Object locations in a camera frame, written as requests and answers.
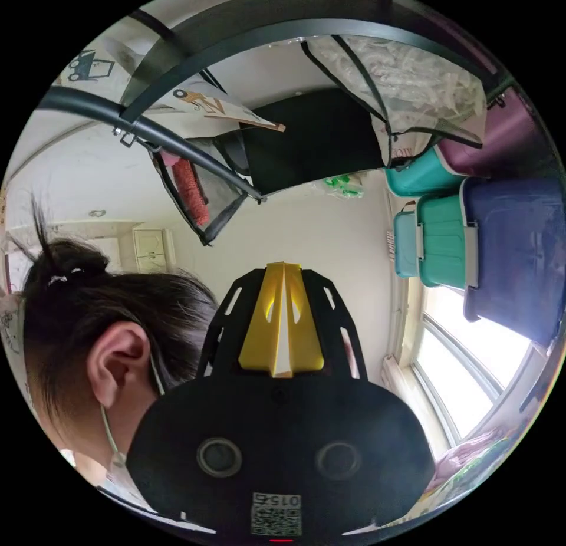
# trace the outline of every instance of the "plastic storage bin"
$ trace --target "plastic storage bin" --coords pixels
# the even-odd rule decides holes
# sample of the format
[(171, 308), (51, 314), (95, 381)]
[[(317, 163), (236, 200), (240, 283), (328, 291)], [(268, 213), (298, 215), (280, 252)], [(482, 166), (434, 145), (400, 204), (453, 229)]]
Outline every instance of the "plastic storage bin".
[(415, 198), (438, 191), (458, 189), (462, 175), (457, 175), (444, 159), (438, 155), (436, 147), (429, 149), (422, 157), (413, 161), (406, 169), (386, 169), (385, 175), (389, 190), (395, 196)]
[(395, 243), (395, 273), (402, 279), (416, 277), (417, 270), (417, 220), (414, 211), (399, 212), (393, 218)]
[(528, 106), (513, 88), (508, 88), (488, 110), (481, 149), (449, 139), (443, 139), (438, 148), (456, 173), (489, 176), (492, 169), (499, 172), (501, 163), (520, 160), (541, 139)]
[(488, 318), (547, 347), (558, 331), (566, 296), (560, 182), (469, 180), (462, 190), (479, 241), (479, 287), (466, 290), (465, 317)]
[(468, 226), (460, 193), (424, 196), (417, 202), (417, 257), (426, 287), (464, 289), (478, 284), (477, 228)]

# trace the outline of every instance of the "person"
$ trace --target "person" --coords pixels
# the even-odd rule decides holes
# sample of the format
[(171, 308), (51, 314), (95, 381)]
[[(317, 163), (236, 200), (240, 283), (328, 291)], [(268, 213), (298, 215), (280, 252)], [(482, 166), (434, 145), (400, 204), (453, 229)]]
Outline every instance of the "person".
[(111, 274), (94, 247), (49, 241), (35, 202), (33, 214), (42, 252), (19, 246), (33, 265), (2, 303), (6, 354), (52, 443), (74, 452), (91, 483), (104, 487), (106, 476), (116, 490), (116, 457), (159, 395), (194, 378), (218, 305), (186, 272)]

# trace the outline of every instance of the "ear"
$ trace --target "ear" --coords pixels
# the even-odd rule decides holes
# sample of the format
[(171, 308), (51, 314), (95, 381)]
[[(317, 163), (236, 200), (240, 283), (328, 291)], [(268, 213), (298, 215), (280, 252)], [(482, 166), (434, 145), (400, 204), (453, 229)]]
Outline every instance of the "ear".
[(149, 383), (150, 343), (134, 322), (116, 322), (98, 338), (87, 356), (87, 377), (98, 402), (112, 407), (126, 386)]

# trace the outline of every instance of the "purple storage box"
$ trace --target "purple storage box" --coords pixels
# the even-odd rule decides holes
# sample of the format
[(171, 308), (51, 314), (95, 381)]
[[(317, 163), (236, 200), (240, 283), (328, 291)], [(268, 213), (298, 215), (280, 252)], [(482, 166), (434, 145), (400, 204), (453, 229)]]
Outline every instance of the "purple storage box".
[(543, 139), (528, 106), (513, 88), (508, 88), (487, 112), (481, 149), (450, 139), (443, 139), (438, 148), (460, 175), (496, 176)]
[(478, 226), (478, 288), (464, 315), (497, 322), (548, 347), (566, 298), (566, 217), (555, 179), (467, 179), (462, 202)]

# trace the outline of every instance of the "teal storage box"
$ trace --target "teal storage box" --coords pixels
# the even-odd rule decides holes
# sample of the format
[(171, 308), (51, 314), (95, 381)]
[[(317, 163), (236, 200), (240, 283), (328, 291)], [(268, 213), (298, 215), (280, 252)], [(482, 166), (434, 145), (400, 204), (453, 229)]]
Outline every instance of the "teal storage box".
[(385, 169), (385, 176), (389, 190), (403, 198), (458, 190), (465, 178), (449, 167), (437, 147), (429, 149), (406, 169)]
[(414, 211), (399, 212), (393, 218), (395, 273), (402, 279), (418, 276), (417, 220)]
[(417, 202), (417, 257), (426, 287), (464, 289), (478, 284), (477, 228), (468, 226), (460, 194), (423, 196)]

